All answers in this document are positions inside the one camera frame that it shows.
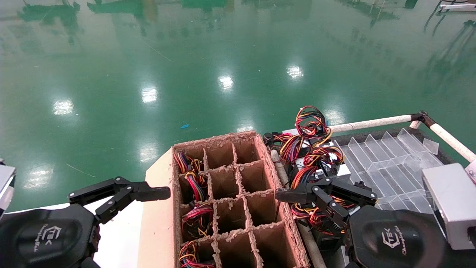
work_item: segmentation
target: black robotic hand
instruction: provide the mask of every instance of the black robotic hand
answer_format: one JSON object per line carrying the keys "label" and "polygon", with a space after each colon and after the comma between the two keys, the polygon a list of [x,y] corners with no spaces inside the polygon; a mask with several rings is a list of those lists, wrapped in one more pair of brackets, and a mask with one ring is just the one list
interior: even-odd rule
{"label": "black robotic hand", "polygon": [[[114,195],[92,214],[83,206]],[[0,268],[99,268],[99,224],[105,224],[132,201],[164,200],[168,187],[122,177],[69,194],[69,207],[6,214],[0,220]]]}
{"label": "black robotic hand", "polygon": [[[360,209],[350,215],[329,195]],[[433,214],[377,209],[373,207],[375,193],[362,184],[321,179],[293,190],[278,189],[275,197],[282,202],[316,204],[334,227],[344,229],[347,268],[476,267],[476,250],[453,250]]]}

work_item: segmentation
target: white metal pipe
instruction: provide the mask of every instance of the white metal pipe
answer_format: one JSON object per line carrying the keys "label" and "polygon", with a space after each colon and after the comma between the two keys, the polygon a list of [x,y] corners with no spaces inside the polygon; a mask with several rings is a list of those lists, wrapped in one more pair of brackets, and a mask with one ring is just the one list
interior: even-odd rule
{"label": "white metal pipe", "polygon": [[476,154],[464,146],[459,140],[457,140],[453,135],[446,131],[439,124],[433,124],[430,126],[430,129],[435,132],[440,138],[442,138],[447,144],[449,144],[455,151],[457,151],[461,156],[463,156],[470,163],[476,160]]}
{"label": "white metal pipe", "polygon": [[271,160],[273,160],[274,166],[278,173],[279,180],[281,181],[283,188],[286,188],[285,185],[286,183],[288,183],[288,175],[286,174],[286,171],[284,169],[283,162],[281,161],[281,157],[279,156],[279,153],[276,150],[271,150],[270,155],[271,155]]}
{"label": "white metal pipe", "polygon": [[350,131],[350,130],[375,127],[375,126],[381,126],[381,125],[410,122],[411,120],[412,120],[412,117],[409,114],[406,114],[406,115],[367,120],[367,121],[361,121],[361,122],[355,122],[355,123],[333,125],[333,126],[330,126],[330,128],[332,129],[332,132],[342,132],[342,131]]}

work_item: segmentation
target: wire bundle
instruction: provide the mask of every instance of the wire bundle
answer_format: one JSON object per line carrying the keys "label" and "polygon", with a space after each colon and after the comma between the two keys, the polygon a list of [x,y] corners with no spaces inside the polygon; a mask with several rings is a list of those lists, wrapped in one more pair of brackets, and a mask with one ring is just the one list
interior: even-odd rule
{"label": "wire bundle", "polygon": [[344,153],[336,146],[318,147],[304,157],[304,165],[312,166],[318,159],[325,163],[340,165],[344,162]]}
{"label": "wire bundle", "polygon": [[195,207],[182,217],[182,233],[190,239],[208,236],[213,218],[213,208],[208,203]]}
{"label": "wire bundle", "polygon": [[[291,183],[291,189],[296,189],[299,184],[313,180],[313,174],[317,169],[317,166],[305,166],[299,170]],[[345,209],[352,209],[355,206],[355,204],[346,204],[341,198],[335,196],[331,197],[336,203]],[[295,203],[291,205],[291,213],[293,214],[294,219],[300,219],[307,222],[317,231],[330,236],[334,235],[332,231],[324,225],[324,221],[328,221],[329,219],[327,219],[326,215],[318,207],[302,208],[301,204]]]}
{"label": "wire bundle", "polygon": [[322,112],[311,105],[306,105],[296,115],[295,127],[300,136],[306,139],[317,139],[312,147],[326,142],[332,135],[332,130],[326,125]]}
{"label": "wire bundle", "polygon": [[203,164],[200,163],[198,159],[192,159],[191,157],[185,155],[183,152],[178,152],[174,155],[175,162],[177,162],[180,173],[184,174],[189,170],[192,170],[195,173],[203,171]]}
{"label": "wire bundle", "polygon": [[282,159],[293,163],[298,158],[299,150],[304,143],[304,138],[291,133],[283,133],[275,138],[281,142],[281,150],[279,155]]}
{"label": "wire bundle", "polygon": [[208,184],[206,179],[198,174],[200,171],[203,171],[203,164],[200,163],[200,160],[192,159],[183,152],[176,153],[174,159],[177,162],[180,173],[185,173],[185,179],[192,188],[195,201],[205,201]]}
{"label": "wire bundle", "polygon": [[[355,206],[355,204],[346,204],[343,199],[335,196],[332,196],[332,198],[336,203],[347,210],[351,210]],[[329,236],[334,235],[334,233],[324,224],[325,221],[328,221],[332,225],[332,221],[330,221],[318,207],[302,208],[300,204],[293,204],[291,206],[291,213],[293,214],[294,219],[300,219],[307,222],[308,225],[317,231]]]}
{"label": "wire bundle", "polygon": [[187,242],[178,254],[179,261],[182,268],[215,268],[214,264],[204,264],[200,263],[198,258],[197,248],[193,241]]}
{"label": "wire bundle", "polygon": [[202,175],[197,175],[193,171],[188,171],[185,173],[185,178],[192,187],[193,197],[195,201],[205,201],[207,195],[205,194],[207,189],[207,181]]}
{"label": "wire bundle", "polygon": [[301,168],[291,182],[291,189],[296,189],[296,187],[301,183],[306,183],[310,180],[314,180],[314,173],[318,170],[316,166],[306,166]]}

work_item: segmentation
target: green epoxy floor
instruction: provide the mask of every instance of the green epoxy floor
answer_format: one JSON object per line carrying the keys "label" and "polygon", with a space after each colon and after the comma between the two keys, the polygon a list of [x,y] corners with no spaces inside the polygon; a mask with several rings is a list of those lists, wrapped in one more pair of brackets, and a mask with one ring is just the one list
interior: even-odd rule
{"label": "green epoxy floor", "polygon": [[0,9],[10,211],[143,180],[178,142],[289,129],[306,104],[330,124],[425,109],[476,150],[475,27],[452,41],[475,15],[428,20],[438,1],[25,1]]}

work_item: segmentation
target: cardboard box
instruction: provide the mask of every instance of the cardboard box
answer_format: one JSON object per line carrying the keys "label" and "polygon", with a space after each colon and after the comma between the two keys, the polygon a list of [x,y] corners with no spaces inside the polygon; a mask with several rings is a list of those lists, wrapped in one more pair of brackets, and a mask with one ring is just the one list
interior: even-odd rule
{"label": "cardboard box", "polygon": [[186,239],[181,217],[191,208],[190,188],[173,161],[184,152],[204,163],[213,234],[195,240],[200,260],[217,268],[308,268],[309,261],[287,204],[274,198],[281,188],[268,151],[255,132],[227,134],[174,145],[147,170],[150,186],[168,185],[172,197],[144,203],[139,268],[179,268]]}

